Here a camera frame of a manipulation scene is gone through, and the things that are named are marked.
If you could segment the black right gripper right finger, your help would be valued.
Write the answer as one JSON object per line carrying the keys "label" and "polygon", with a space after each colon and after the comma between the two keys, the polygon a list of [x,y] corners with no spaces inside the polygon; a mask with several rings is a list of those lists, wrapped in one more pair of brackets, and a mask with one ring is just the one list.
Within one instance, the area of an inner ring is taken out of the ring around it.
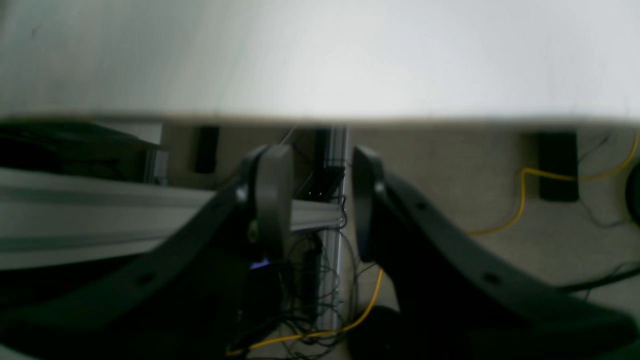
{"label": "black right gripper right finger", "polygon": [[545,284],[465,235],[373,150],[352,157],[363,262],[389,276],[398,310],[375,306],[351,332],[354,360],[637,360],[619,310]]}

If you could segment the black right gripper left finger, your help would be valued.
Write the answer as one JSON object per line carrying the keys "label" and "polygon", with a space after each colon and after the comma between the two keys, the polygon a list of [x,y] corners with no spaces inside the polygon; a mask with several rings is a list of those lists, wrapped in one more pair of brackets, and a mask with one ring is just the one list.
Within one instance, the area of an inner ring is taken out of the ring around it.
{"label": "black right gripper left finger", "polygon": [[240,174],[153,251],[90,284],[1,314],[1,344],[37,360],[222,360],[250,267],[291,233],[289,145]]}

